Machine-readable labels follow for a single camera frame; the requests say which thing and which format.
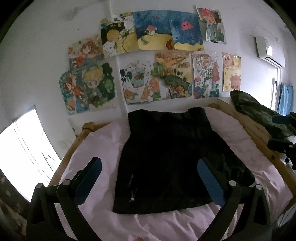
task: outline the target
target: blue painting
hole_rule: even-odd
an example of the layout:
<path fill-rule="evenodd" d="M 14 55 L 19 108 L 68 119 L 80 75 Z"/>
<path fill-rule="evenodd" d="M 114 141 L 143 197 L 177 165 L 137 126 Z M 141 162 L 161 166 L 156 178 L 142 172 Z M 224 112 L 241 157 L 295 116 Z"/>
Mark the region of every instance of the blue painting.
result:
<path fill-rule="evenodd" d="M 59 85 L 70 115 L 90 111 L 81 71 L 70 70 L 64 73 L 59 80 Z"/>
<path fill-rule="evenodd" d="M 168 11 L 175 49 L 186 51 L 204 50 L 197 14 Z"/>
<path fill-rule="evenodd" d="M 133 12 L 133 19 L 141 50 L 173 49 L 167 10 Z"/>

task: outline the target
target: pink cartoon creature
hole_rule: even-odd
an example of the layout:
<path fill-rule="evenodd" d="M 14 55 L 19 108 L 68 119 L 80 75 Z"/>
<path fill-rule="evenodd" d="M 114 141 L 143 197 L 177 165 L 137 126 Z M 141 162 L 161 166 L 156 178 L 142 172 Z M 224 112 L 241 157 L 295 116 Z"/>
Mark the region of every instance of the pink cartoon creature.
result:
<path fill-rule="evenodd" d="M 157 27 L 154 27 L 152 25 L 149 25 L 147 27 L 147 29 L 145 30 L 145 33 L 153 36 L 155 34 L 155 31 L 157 31 Z"/>
<path fill-rule="evenodd" d="M 193 28 L 193 26 L 190 22 L 185 21 L 181 24 L 181 28 L 182 28 L 182 30 L 188 30 L 188 29 Z"/>

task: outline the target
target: blond hair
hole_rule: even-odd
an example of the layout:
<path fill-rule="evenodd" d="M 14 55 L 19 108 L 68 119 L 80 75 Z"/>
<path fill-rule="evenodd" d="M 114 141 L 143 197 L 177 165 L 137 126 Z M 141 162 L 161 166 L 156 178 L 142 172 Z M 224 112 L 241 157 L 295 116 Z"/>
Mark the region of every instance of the blond hair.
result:
<path fill-rule="evenodd" d="M 83 75 L 83 81 L 85 83 L 88 83 L 90 81 L 94 81 L 95 79 L 97 79 L 98 82 L 100 82 L 103 79 L 103 68 L 102 67 L 89 70 L 89 71 L 85 72 L 85 74 Z"/>

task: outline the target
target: pink bed sheet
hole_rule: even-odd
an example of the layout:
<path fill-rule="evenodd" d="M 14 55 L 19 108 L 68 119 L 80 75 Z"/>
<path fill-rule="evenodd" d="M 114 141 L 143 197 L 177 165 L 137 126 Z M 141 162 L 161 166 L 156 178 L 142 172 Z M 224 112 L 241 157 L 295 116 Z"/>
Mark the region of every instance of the pink bed sheet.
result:
<path fill-rule="evenodd" d="M 271 220 L 274 221 L 288 205 L 292 194 L 276 168 L 256 148 L 250 136 L 237 120 L 223 112 L 205 108 L 212 129 L 230 146 L 264 188 Z M 73 178 L 94 157 L 102 160 L 103 169 L 86 202 L 79 206 L 92 229 L 103 240 L 133 241 L 196 241 L 213 221 L 220 207 L 209 203 L 197 208 L 147 215 L 119 215 L 112 212 L 118 162 L 122 148 L 130 135 L 127 122 L 117 120 L 83 141 L 73 154 L 61 180 Z M 57 204 L 57 211 L 66 233 L 75 238 Z M 231 235 L 242 211 L 242 205 L 224 235 Z"/>

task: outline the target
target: bright window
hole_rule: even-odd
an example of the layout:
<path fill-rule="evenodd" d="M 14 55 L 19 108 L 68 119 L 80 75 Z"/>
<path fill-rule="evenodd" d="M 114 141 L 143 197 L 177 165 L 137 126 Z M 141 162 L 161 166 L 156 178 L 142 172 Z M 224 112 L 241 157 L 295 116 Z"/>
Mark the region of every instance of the bright window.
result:
<path fill-rule="evenodd" d="M 0 134 L 0 169 L 28 201 L 37 183 L 48 186 L 60 162 L 36 110 L 24 114 Z"/>

